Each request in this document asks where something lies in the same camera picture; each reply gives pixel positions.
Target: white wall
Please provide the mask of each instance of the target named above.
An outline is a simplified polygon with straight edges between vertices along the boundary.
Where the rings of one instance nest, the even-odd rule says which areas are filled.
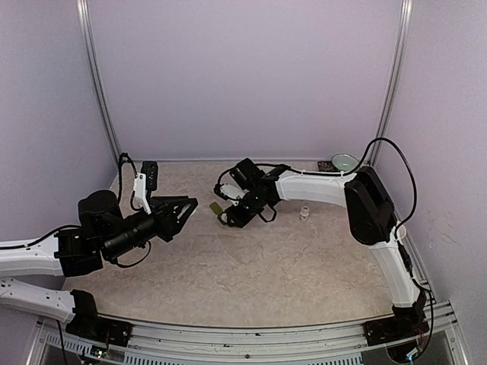
[[[417,0],[388,131],[419,188],[407,225],[440,300],[451,300],[473,355],[487,358],[487,2]],[[409,178],[384,147],[380,176],[402,216]]]
[[[74,1],[1,1],[0,52],[0,240],[29,239],[78,222],[78,200],[115,166]],[[25,363],[36,320],[0,309],[0,363]]]
[[[90,2],[107,102],[137,159],[360,155],[401,1]]]

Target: green object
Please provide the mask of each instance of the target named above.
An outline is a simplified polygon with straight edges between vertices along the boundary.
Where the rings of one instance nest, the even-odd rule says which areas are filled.
[[[221,213],[223,213],[223,208],[217,202],[212,202],[210,204],[210,208],[216,215],[220,215]]]
[[[336,154],[332,158],[332,164],[339,171],[347,173],[348,171],[353,170],[357,167],[358,160],[351,154]]]

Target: vertical metal pole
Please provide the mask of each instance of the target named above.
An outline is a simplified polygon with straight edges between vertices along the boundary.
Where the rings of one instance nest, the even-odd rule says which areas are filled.
[[[399,21],[399,31],[397,33],[396,40],[396,50],[394,52],[393,68],[390,73],[386,99],[382,107],[382,113],[380,115],[380,123],[379,128],[377,129],[376,137],[385,137],[387,126],[389,124],[390,113],[393,108],[394,97],[396,96],[397,85],[399,83],[401,66],[403,64],[404,52],[406,51],[406,41],[409,32],[409,24],[411,22],[411,13],[412,0],[403,0],[403,8]],[[369,164],[371,166],[374,166],[377,162],[381,145],[382,142],[379,141],[372,147],[371,155],[369,157]]]
[[[110,150],[113,155],[115,163],[118,162],[120,155],[120,146],[116,138],[115,129],[113,128],[110,114],[108,113],[107,100],[103,92],[103,85],[101,83],[100,70],[98,68],[97,55],[94,48],[93,34],[91,32],[90,13],[88,11],[88,0],[76,0],[78,9],[79,24],[81,26],[81,33],[83,35],[84,47],[88,58],[88,65],[91,73],[91,80],[93,82],[94,91],[97,96],[97,103],[100,109],[103,128],[107,135]]]

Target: beige table surface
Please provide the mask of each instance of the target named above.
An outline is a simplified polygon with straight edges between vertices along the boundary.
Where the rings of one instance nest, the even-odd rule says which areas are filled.
[[[212,190],[220,172],[233,165],[159,163],[153,195],[199,201],[183,231],[170,243],[153,239],[150,256],[134,268],[105,262],[103,270],[67,279],[64,289],[92,293],[100,313],[181,325],[313,325],[391,313],[386,281],[367,247],[349,233],[344,208],[280,202],[273,223],[256,217],[244,229],[221,225],[208,205],[229,206]],[[315,170],[316,165],[292,166]],[[128,165],[123,182],[121,209],[127,215],[133,185]],[[117,187],[116,180],[112,189]],[[304,204],[310,217],[302,223]],[[134,249],[119,261],[134,262],[144,254]]]

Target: metal post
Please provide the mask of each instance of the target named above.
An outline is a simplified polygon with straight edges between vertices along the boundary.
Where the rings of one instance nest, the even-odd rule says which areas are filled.
[[[377,129],[376,137],[385,137],[387,126],[389,124],[390,113],[393,108],[394,97],[396,96],[397,85],[399,83],[399,76],[403,63],[404,52],[406,51],[406,41],[409,32],[409,23],[411,22],[411,13],[412,0],[403,0],[403,8],[399,21],[399,31],[397,33],[396,40],[396,50],[394,52],[393,68],[390,73],[386,99],[382,107],[380,123],[379,128]],[[372,147],[371,155],[369,157],[369,164],[371,166],[374,166],[377,162],[381,145],[382,142],[380,141]]]
[[[107,100],[103,92],[101,83],[100,70],[97,63],[97,55],[94,48],[93,34],[91,32],[90,13],[88,11],[88,0],[76,0],[78,8],[79,24],[81,26],[81,33],[83,35],[84,47],[88,58],[88,65],[91,73],[91,80],[93,82],[94,91],[97,96],[98,107],[103,122],[103,128],[107,135],[110,150],[113,155],[115,163],[118,161],[120,155],[120,146],[116,138],[115,129],[113,128],[110,114],[108,113]]]

